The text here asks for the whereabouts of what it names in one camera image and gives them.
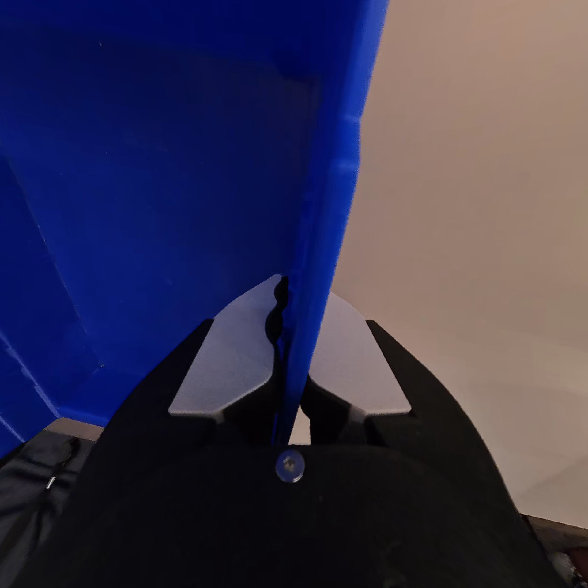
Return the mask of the person's dark clothing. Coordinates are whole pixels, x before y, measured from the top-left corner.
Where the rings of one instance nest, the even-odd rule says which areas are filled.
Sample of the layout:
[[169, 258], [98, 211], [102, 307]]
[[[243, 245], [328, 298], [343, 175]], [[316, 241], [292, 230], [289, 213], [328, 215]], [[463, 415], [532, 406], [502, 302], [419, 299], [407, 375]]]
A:
[[94, 444], [42, 430], [1, 467], [1, 587], [47, 539]]

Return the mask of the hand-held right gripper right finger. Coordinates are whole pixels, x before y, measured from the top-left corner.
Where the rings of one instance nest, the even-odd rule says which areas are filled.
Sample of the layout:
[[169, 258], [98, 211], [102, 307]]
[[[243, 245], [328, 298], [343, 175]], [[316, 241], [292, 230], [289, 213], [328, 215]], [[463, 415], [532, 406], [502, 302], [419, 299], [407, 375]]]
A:
[[334, 444], [349, 425], [411, 412], [368, 321], [334, 293], [327, 299], [300, 409], [313, 445]]

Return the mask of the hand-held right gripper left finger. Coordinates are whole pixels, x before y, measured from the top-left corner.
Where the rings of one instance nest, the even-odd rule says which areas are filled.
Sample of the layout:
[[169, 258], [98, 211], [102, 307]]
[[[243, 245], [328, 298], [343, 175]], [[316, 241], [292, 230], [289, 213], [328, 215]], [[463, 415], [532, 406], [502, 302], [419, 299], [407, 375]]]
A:
[[279, 346], [289, 279], [273, 275], [212, 320], [168, 412], [237, 428], [247, 443], [270, 443], [281, 404]]

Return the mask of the blue plastic box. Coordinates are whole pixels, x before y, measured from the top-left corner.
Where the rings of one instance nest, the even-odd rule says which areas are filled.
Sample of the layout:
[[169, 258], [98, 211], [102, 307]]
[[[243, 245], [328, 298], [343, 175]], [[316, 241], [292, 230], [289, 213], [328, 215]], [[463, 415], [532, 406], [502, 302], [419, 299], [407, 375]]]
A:
[[289, 279], [293, 423], [388, 1], [1, 1], [1, 456]]

